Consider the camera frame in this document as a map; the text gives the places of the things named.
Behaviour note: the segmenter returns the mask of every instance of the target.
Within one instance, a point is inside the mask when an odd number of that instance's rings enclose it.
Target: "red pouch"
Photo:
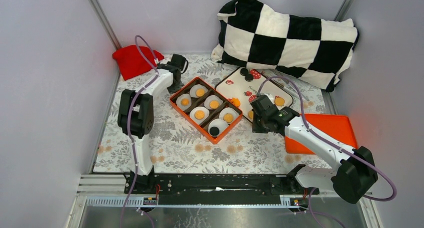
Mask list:
[[[143,54],[146,58],[155,65],[155,59],[153,58],[152,52],[148,47],[140,47]],[[157,52],[153,51],[156,58],[161,61],[164,56]],[[112,58],[115,59],[118,63],[119,70],[122,74],[123,79],[126,81],[130,78],[137,77],[143,73],[146,73],[152,69],[152,67],[145,61],[145,59],[141,56],[137,47],[135,45],[131,45],[128,47],[124,47],[119,49],[118,51],[112,54]]]

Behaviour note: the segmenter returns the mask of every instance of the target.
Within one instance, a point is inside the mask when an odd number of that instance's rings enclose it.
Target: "gray floor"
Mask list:
[[[314,198],[314,211],[329,213],[341,220],[347,228],[367,227],[359,205],[351,205],[340,198]],[[82,228],[117,228],[121,208],[86,206]],[[149,212],[156,228],[319,228],[310,214],[293,215],[288,209],[268,208],[156,208]],[[326,228],[341,227],[336,222],[319,216]],[[124,228],[150,228],[146,216],[135,208],[128,208]]]

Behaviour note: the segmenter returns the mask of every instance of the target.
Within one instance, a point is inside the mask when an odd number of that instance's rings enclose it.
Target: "checkered pillow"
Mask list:
[[[349,68],[358,30],[343,22],[275,12],[257,0],[233,0],[218,13],[219,44],[212,60],[254,69],[277,69],[333,91]]]

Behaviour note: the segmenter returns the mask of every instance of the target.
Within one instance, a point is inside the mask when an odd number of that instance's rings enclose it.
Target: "tabletop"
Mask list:
[[[222,65],[210,60],[210,55],[184,55],[189,62],[181,77],[184,84],[200,77],[215,86],[237,67]],[[165,55],[163,62],[171,55]],[[278,73],[264,70],[266,76]],[[117,124],[119,102],[124,89],[136,89],[153,75],[153,71],[124,81],[122,77],[116,89],[109,116],[94,162],[94,173],[121,173],[134,170],[131,141]],[[305,113],[326,113],[319,88],[298,79],[294,82],[308,97],[303,105]],[[170,105],[170,94],[165,90],[154,98],[154,125],[150,132],[151,161],[159,173],[237,173],[237,174],[286,174],[297,164],[316,168],[329,165],[316,155],[294,155],[285,150],[280,134],[252,133],[251,123],[243,118],[218,144],[208,141],[195,127]],[[300,101],[293,98],[292,109],[300,112]]]

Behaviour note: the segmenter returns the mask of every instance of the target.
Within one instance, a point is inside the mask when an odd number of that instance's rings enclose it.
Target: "floral tablecloth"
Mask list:
[[[222,65],[210,60],[209,55],[185,55],[189,67],[182,75],[187,84],[200,77],[215,86],[237,67]],[[265,70],[272,76],[276,71]],[[121,92],[140,87],[153,71],[124,81],[116,90],[102,141],[97,151],[93,172],[129,172],[134,170],[131,143],[117,125]],[[325,113],[321,90],[295,79],[301,92],[309,98],[304,104],[306,113]],[[155,172],[162,173],[274,173],[286,174],[297,164],[328,168],[328,164],[315,155],[287,154],[283,136],[252,133],[252,125],[242,119],[217,145],[209,142],[170,105],[165,91],[154,100],[154,126],[150,132],[151,161]],[[291,106],[300,112],[300,101],[293,98]]]

